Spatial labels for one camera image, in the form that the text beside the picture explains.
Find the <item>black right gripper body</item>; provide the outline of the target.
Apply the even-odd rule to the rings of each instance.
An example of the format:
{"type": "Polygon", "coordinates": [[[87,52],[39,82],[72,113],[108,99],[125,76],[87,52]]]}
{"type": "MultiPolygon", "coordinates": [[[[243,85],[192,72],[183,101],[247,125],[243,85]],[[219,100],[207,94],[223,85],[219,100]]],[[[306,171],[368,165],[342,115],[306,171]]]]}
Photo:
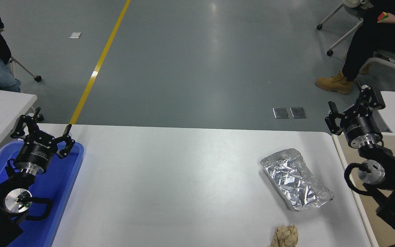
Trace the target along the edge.
{"type": "Polygon", "coordinates": [[[382,141],[382,133],[373,118],[373,111],[366,113],[344,113],[342,130],[347,144],[370,142],[378,144],[382,141]]]}

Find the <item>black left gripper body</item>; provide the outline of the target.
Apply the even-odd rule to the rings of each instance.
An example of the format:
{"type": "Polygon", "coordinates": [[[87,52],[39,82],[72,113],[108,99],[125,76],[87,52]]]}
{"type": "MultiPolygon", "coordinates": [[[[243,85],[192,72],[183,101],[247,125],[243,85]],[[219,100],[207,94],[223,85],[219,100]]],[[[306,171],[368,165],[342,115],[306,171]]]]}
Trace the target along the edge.
{"type": "Polygon", "coordinates": [[[57,152],[57,144],[53,142],[53,139],[54,137],[47,133],[40,136],[29,134],[15,158],[14,166],[21,170],[33,164],[38,167],[38,172],[47,172],[57,152]]]}

